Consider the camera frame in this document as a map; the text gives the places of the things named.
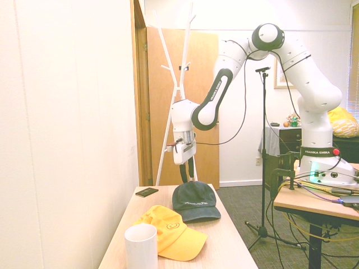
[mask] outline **yellow cap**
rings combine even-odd
[[[189,261],[201,251],[208,235],[188,228],[180,214],[164,206],[153,206],[137,220],[140,223],[152,224],[157,228],[158,255]]]

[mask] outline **green light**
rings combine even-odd
[[[318,180],[316,179],[316,176],[314,176],[314,175],[315,175],[314,172],[315,172],[315,171],[318,171],[318,167],[319,167],[318,163],[317,163],[316,161],[313,161],[313,162],[312,162],[312,166],[311,166],[311,168],[310,168],[309,181],[315,182],[315,183],[318,182]]]

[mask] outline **table leg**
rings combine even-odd
[[[311,234],[321,236],[322,229],[320,227],[310,225]],[[321,239],[314,236],[309,237],[309,269],[320,269],[321,264]]]

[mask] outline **black dresser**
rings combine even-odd
[[[279,140],[280,154],[285,154],[288,151],[299,152],[302,144],[302,129],[300,127],[290,129],[280,128],[279,137],[281,138]],[[333,146],[339,148],[341,156],[345,161],[355,164],[359,163],[359,137],[340,138],[333,136]]]

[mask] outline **white coat rack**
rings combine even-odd
[[[173,69],[173,66],[172,66],[172,63],[171,63],[171,59],[169,58],[168,49],[167,49],[166,43],[164,41],[162,28],[160,26],[160,22],[159,22],[159,19],[158,19],[158,16],[157,16],[157,12],[153,11],[153,13],[154,13],[154,15],[156,17],[156,20],[157,20],[158,33],[159,33],[159,36],[161,38],[162,46],[163,46],[163,49],[164,49],[164,54],[166,56],[167,63],[168,63],[168,67],[163,66],[163,65],[161,65],[161,67],[163,67],[164,69],[167,69],[167,70],[169,70],[171,72],[171,76],[172,76],[172,80],[173,80],[173,84],[174,84],[173,93],[172,93],[172,99],[171,99],[171,105],[169,107],[167,125],[166,125],[166,130],[165,130],[163,144],[162,144],[161,158],[160,158],[159,166],[158,166],[156,186],[159,186],[159,181],[160,181],[161,172],[162,172],[163,158],[164,158],[165,152],[167,151],[167,149],[166,149],[167,138],[168,138],[169,126],[171,125],[171,106],[174,103],[178,92],[180,93],[181,100],[186,98],[186,96],[185,96],[185,88],[183,86],[183,83],[184,83],[184,80],[185,80],[185,71],[186,71],[187,67],[191,64],[191,62],[186,63],[186,59],[187,59],[187,52],[188,52],[188,43],[189,43],[189,40],[190,40],[191,23],[192,23],[193,19],[196,17],[196,15],[192,15],[192,8],[193,8],[193,3],[191,3],[191,5],[190,5],[190,13],[188,15],[188,21],[187,21],[187,26],[186,26],[185,44],[183,46],[183,55],[182,55],[182,64],[181,64],[181,76],[179,78],[179,82],[180,82],[179,84],[177,83],[177,79],[176,79],[176,75],[174,74],[174,69]],[[196,171],[195,157],[193,157],[193,164],[194,164],[194,180],[197,181],[198,177],[197,177],[197,171]]]

